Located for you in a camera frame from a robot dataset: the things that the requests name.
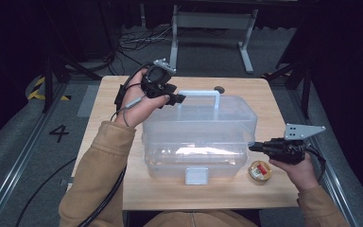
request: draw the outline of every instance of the number 4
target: number 4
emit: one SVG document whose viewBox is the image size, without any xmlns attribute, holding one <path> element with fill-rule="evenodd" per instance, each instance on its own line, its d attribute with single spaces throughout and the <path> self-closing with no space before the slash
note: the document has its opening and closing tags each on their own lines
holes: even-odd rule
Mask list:
<svg viewBox="0 0 363 227">
<path fill-rule="evenodd" d="M 66 129 L 66 126 L 64 125 L 61 125 L 59 127 L 57 127 L 56 129 L 52 130 L 49 134 L 55 134 L 55 135 L 58 135 L 59 138 L 58 138 L 58 141 L 57 143 L 60 143 L 61 142 L 61 137 L 65 134 L 68 134 L 69 132 L 65 132 L 64 130 Z"/>
</svg>

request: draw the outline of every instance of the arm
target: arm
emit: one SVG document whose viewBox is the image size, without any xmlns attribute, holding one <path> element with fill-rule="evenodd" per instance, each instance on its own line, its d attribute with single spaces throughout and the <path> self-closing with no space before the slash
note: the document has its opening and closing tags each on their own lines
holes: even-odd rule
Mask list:
<svg viewBox="0 0 363 227">
<path fill-rule="evenodd" d="M 137 73 L 130 85 L 139 83 L 145 72 Z M 60 226 L 77 226 L 92 214 L 126 166 L 135 127 L 168 101 L 168 96 L 147 98 L 140 86 L 132 86 L 126 92 L 122 107 L 142 96 L 143 99 L 127 109 L 125 115 L 122 111 L 114 122 L 102 122 L 94 142 L 78 164 L 72 187 L 60 202 Z M 123 226 L 122 203 L 123 184 L 92 225 Z"/>
<path fill-rule="evenodd" d="M 297 165 L 275 160 L 269 162 L 284 170 L 299 190 L 299 205 L 305 226 L 349 226 L 332 199 L 318 184 L 308 153 Z"/>
</svg>

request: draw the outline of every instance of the small round tin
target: small round tin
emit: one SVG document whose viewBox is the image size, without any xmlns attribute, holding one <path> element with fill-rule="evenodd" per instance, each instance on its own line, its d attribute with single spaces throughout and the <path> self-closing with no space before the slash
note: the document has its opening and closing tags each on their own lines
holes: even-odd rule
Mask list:
<svg viewBox="0 0 363 227">
<path fill-rule="evenodd" d="M 266 182 L 272 175 L 272 169 L 263 161 L 255 161 L 249 168 L 250 176 L 257 182 Z"/>
</svg>

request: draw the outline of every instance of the person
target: person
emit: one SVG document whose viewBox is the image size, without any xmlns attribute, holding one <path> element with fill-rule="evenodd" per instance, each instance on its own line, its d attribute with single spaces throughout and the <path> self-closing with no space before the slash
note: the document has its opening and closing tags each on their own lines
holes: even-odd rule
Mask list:
<svg viewBox="0 0 363 227">
<path fill-rule="evenodd" d="M 139 71 L 130 85 L 141 82 L 147 70 Z M 78 164 L 72 187 L 60 202 L 60 226 L 78 226 L 91 215 L 111 191 L 118 176 L 126 166 L 135 127 L 144 122 L 168 96 L 148 98 L 140 86 L 130 86 L 123 99 L 122 108 L 141 98 L 136 105 L 120 112 L 114 121 L 103 121 L 91 147 Z M 306 226 L 349 226 L 327 193 L 318 184 L 310 156 L 293 166 L 275 160 L 271 164 L 283 169 L 298 191 L 298 203 Z M 109 204 L 102 210 L 91 226 L 123 226 L 123 184 Z M 256 226 L 248 219 L 229 210 L 205 212 L 162 212 L 147 227 L 157 226 Z"/>
</svg>

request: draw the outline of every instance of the metal stand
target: metal stand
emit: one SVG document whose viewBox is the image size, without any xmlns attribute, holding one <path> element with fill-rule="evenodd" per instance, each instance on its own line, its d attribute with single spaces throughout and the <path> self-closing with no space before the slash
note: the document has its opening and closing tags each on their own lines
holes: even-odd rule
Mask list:
<svg viewBox="0 0 363 227">
<path fill-rule="evenodd" d="M 245 29 L 246 36 L 243 42 L 238 43 L 241 58 L 244 62 L 246 72 L 253 72 L 247 46 L 249 44 L 252 28 L 255 24 L 258 9 L 251 14 L 230 14 L 230 13 L 206 13 L 206 12 L 182 12 L 178 6 L 173 8 L 172 22 L 172 47 L 170 51 L 169 64 L 176 68 L 178 58 L 178 27 L 209 27 L 226 29 Z"/>
<path fill-rule="evenodd" d="M 102 79 L 102 77 L 100 77 L 99 75 L 89 71 L 77 62 L 65 58 L 64 56 L 55 53 L 48 55 L 48 58 L 45 61 L 45 69 L 43 71 L 43 75 L 45 77 L 45 105 L 43 107 L 43 113 L 46 113 L 48 111 L 49 107 L 54 101 L 53 75 L 56 76 L 59 83 L 67 83 L 71 78 L 69 72 L 65 68 L 66 64 L 69 64 L 80 73 L 85 74 L 91 79 Z"/>
<path fill-rule="evenodd" d="M 280 76 L 291 71 L 291 74 L 287 81 L 285 82 L 285 87 L 288 90 L 295 90 L 299 86 L 300 82 L 302 83 L 302 113 L 304 114 L 306 119 L 309 119 L 308 115 L 308 101 L 309 101 L 309 92 L 311 88 L 311 76 L 312 70 L 310 65 L 310 60 L 300 61 L 291 63 L 288 66 L 285 66 L 278 71 L 272 74 L 264 74 L 262 76 L 263 79 L 267 81 L 271 81 Z"/>
</svg>

